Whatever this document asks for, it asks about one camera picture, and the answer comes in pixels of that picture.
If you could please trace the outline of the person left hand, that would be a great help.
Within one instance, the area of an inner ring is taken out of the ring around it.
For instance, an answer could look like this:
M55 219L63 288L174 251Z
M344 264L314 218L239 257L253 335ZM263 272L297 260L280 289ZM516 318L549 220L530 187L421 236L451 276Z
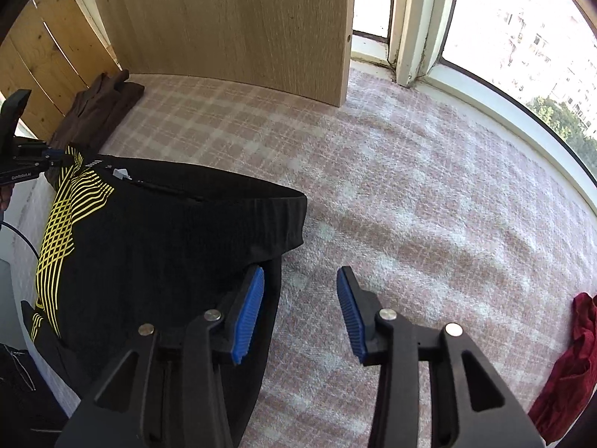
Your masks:
M3 185L1 187L1 192L0 192L0 211L6 211L6 209L9 207L9 204L10 204L10 201L11 201L11 197L12 197L12 193L13 193L13 189L14 189L14 185L13 184Z

